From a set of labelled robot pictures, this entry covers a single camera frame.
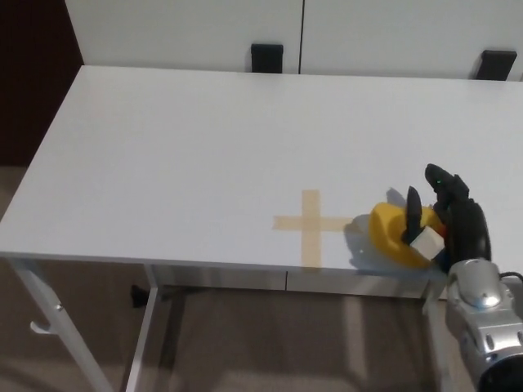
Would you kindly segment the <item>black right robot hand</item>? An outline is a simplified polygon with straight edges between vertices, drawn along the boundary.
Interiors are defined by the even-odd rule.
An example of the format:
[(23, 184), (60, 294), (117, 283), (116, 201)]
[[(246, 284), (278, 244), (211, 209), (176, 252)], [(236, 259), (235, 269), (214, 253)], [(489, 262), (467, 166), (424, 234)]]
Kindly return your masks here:
[(433, 163), (427, 164), (425, 178), (436, 194), (432, 210), (443, 225), (444, 233), (422, 225), (421, 199), (418, 191), (409, 187), (402, 243), (446, 274), (461, 261), (490, 261), (492, 252), (485, 214), (470, 197), (470, 189), (463, 179)]

